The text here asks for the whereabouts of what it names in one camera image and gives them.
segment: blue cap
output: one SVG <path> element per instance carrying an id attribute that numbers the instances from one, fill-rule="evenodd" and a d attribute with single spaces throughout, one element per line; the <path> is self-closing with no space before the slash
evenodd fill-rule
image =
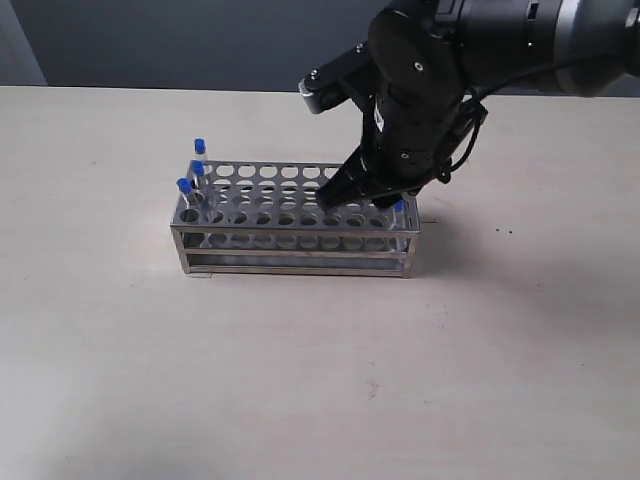
<path id="1" fill-rule="evenodd" d="M 178 188 L 180 189 L 180 191 L 185 195 L 189 195 L 191 193 L 191 190 L 193 190 L 191 188 L 191 182 L 189 182 L 189 180 L 187 180 L 186 178 L 181 178 L 176 183 L 178 184 Z"/>
<path id="2" fill-rule="evenodd" d="M 196 147 L 196 153 L 198 155 L 202 155 L 203 153 L 207 153 L 207 144 L 204 142 L 204 138 L 196 138 L 193 141 L 193 144 Z"/>
<path id="3" fill-rule="evenodd" d="M 198 177 L 202 177 L 204 175 L 204 163 L 202 163 L 200 160 L 194 160 L 193 162 L 191 162 L 191 169 L 193 170 L 193 173 Z"/>

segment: table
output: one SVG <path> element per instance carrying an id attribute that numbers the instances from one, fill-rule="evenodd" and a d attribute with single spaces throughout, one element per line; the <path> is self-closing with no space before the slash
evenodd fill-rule
<path id="1" fill-rule="evenodd" d="M 355 108 L 0 88 L 0 478 L 638 478 L 640 100 L 487 106 L 415 278 L 189 278 L 192 139 L 342 162 Z"/>

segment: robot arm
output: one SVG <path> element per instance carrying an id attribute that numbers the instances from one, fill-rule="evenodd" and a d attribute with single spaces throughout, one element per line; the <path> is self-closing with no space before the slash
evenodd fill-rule
<path id="1" fill-rule="evenodd" d="M 639 13 L 640 0 L 394 0 L 368 42 L 300 82 L 313 113 L 351 99 L 363 114 L 360 145 L 320 206 L 388 208 L 448 183 L 487 116 L 482 100 L 505 86 L 589 97 L 640 75 Z"/>

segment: wall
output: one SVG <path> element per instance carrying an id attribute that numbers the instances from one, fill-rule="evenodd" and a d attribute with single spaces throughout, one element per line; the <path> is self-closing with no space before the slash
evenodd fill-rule
<path id="1" fill-rule="evenodd" d="M 50 85 L 295 90 L 388 0 L 13 0 Z M 610 93 L 640 95 L 623 80 Z"/>

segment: cable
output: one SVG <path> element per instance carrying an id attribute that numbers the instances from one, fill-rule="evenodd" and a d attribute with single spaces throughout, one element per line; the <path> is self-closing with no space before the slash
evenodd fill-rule
<path id="1" fill-rule="evenodd" d="M 487 87 L 480 92 L 477 92 L 474 88 L 469 88 L 469 94 L 471 95 L 471 98 L 462 103 L 458 115 L 453 121 L 452 130 L 455 130 L 456 127 L 459 127 L 459 124 L 461 122 L 466 123 L 468 119 L 467 114 L 470 113 L 473 117 L 474 122 L 473 133 L 471 134 L 471 139 L 469 140 L 464 154 L 462 155 L 462 157 L 460 157 L 460 160 L 455 162 L 450 168 L 448 167 L 449 162 L 445 162 L 445 164 L 441 167 L 441 174 L 450 176 L 451 173 L 462 167 L 462 165 L 464 165 L 471 156 L 471 153 L 473 152 L 473 149 L 476 145 L 476 141 L 478 140 L 478 135 L 480 134 L 480 127 L 482 127 L 484 111 L 482 101 L 485 100 L 489 95 L 493 95 L 494 93 L 516 82 L 520 82 L 531 77 L 536 77 L 538 75 L 542 75 L 543 73 L 555 72 L 557 70 L 561 70 L 577 63 L 593 60 L 605 60 L 610 58 L 615 58 L 615 54 L 612 54 L 611 52 L 599 52 L 570 55 L 567 58 L 564 58 L 563 60 L 559 60 L 557 62 L 548 63 L 545 65 L 540 65 L 538 67 L 520 71 L 517 74 L 507 77 L 506 79 L 496 83 L 493 86 Z"/>

